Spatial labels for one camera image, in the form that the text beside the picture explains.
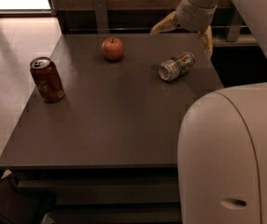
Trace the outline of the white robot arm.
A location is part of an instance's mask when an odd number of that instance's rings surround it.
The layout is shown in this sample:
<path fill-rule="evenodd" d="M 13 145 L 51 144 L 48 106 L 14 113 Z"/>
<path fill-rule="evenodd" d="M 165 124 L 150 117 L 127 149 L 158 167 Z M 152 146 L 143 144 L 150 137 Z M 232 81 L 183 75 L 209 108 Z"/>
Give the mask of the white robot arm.
<path fill-rule="evenodd" d="M 153 34 L 205 36 L 219 0 L 181 0 Z M 232 0 L 267 58 L 267 0 Z M 182 120 L 177 169 L 183 224 L 267 224 L 267 82 L 213 91 Z"/>

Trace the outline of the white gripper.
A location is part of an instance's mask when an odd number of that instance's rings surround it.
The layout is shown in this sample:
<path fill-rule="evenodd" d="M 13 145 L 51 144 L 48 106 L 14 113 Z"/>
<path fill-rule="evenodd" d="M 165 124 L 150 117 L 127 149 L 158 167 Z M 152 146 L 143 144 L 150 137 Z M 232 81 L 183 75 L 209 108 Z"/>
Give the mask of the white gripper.
<path fill-rule="evenodd" d="M 213 7 L 199 7 L 190 0 L 181 0 L 176 12 L 171 12 L 164 19 L 155 24 L 150 35 L 174 31 L 179 24 L 184 30 L 198 32 L 198 40 L 202 43 L 208 60 L 213 54 L 213 38 L 210 23 L 213 20 L 217 5 Z"/>

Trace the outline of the dark robot base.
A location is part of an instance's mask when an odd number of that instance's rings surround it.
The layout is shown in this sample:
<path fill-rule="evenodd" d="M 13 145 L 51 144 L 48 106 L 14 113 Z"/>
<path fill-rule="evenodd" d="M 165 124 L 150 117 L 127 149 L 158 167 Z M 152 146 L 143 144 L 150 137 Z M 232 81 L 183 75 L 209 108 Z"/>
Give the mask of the dark robot base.
<path fill-rule="evenodd" d="M 55 204 L 52 192 L 19 189 L 14 175 L 0 180 L 0 224 L 40 224 Z"/>

